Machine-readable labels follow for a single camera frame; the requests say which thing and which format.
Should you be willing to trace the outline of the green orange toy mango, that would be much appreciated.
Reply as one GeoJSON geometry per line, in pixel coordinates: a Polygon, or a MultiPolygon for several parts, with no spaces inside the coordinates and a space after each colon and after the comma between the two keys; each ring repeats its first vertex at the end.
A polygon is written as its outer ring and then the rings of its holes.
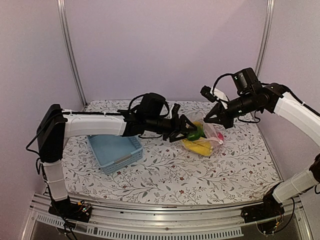
{"type": "Polygon", "coordinates": [[[188,133],[186,139],[189,141],[197,141],[200,138],[206,138],[202,125],[197,126],[197,130],[188,133]]]}

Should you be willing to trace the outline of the red toy apple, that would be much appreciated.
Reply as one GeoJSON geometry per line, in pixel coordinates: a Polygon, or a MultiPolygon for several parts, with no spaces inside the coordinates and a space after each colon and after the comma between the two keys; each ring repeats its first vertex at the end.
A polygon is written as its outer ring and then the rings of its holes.
{"type": "Polygon", "coordinates": [[[224,141],[224,136],[220,132],[217,133],[217,138],[221,141],[224,141]]]}

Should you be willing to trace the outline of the clear zip top bag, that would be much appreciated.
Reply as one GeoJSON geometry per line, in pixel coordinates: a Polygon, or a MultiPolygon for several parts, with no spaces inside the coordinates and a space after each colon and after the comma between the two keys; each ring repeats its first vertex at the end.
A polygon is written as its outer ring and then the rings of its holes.
{"type": "Polygon", "coordinates": [[[181,141],[182,146],[193,153],[210,157],[225,142],[223,135],[213,124],[204,122],[201,112],[189,113],[187,118],[197,126],[196,132],[190,133],[181,141]]]}

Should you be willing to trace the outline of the yellow toy banana bunch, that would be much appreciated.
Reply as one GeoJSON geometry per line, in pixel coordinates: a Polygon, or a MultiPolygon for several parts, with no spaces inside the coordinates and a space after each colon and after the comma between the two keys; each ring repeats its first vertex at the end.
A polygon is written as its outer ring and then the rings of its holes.
{"type": "MultiPolygon", "coordinates": [[[[203,124],[199,121],[194,121],[193,124],[195,124],[196,126],[203,126],[203,124]]],[[[195,140],[195,141],[189,141],[187,139],[183,139],[182,144],[187,150],[193,153],[196,153],[204,157],[209,157],[212,155],[213,149],[214,149],[212,141],[213,140],[210,137],[206,136],[206,138],[201,137],[199,140],[195,140]]]]}

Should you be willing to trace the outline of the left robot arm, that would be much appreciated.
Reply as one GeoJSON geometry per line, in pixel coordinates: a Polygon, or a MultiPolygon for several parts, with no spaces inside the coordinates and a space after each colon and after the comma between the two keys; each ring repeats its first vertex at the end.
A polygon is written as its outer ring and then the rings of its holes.
{"type": "Polygon", "coordinates": [[[70,217],[75,211],[69,202],[64,165],[75,141],[86,141],[100,170],[106,175],[113,174],[142,159],[139,138],[145,133],[176,142],[196,131],[197,127],[179,111],[179,104],[169,105],[165,97],[153,92],[139,95],[127,108],[115,111],[75,111],[51,105],[35,138],[55,209],[63,217],[70,217]]]}

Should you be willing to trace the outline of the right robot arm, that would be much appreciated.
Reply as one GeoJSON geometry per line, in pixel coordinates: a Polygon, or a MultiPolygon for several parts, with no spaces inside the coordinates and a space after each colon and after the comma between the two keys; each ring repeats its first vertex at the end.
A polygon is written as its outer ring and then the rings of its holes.
{"type": "Polygon", "coordinates": [[[300,100],[288,86],[261,82],[251,67],[222,74],[212,86],[203,86],[200,93],[215,104],[203,119],[206,123],[230,129],[240,116],[267,111],[287,121],[283,130],[276,130],[283,135],[278,137],[282,141],[279,146],[292,146],[292,157],[301,156],[299,150],[306,153],[308,143],[316,150],[320,148],[320,114],[300,100]],[[237,98],[228,99],[217,89],[219,81],[225,77],[232,78],[237,98]]]}

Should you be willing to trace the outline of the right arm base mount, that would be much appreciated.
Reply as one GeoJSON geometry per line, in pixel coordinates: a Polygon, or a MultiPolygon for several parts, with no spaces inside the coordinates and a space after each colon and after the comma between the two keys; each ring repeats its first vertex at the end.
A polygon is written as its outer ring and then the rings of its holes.
{"type": "Polygon", "coordinates": [[[281,203],[278,203],[273,197],[271,188],[262,198],[262,203],[246,206],[241,209],[241,217],[245,223],[257,222],[272,218],[270,221],[265,221],[257,224],[257,229],[264,235],[271,235],[277,231],[285,210],[281,203]]]}

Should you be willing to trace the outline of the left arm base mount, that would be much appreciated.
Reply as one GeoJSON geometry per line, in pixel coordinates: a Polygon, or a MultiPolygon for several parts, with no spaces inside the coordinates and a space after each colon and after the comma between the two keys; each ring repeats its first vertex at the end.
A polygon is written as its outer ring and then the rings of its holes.
{"type": "Polygon", "coordinates": [[[69,196],[59,201],[51,199],[48,213],[61,217],[64,220],[88,223],[92,214],[92,205],[84,200],[73,203],[69,196]]]}

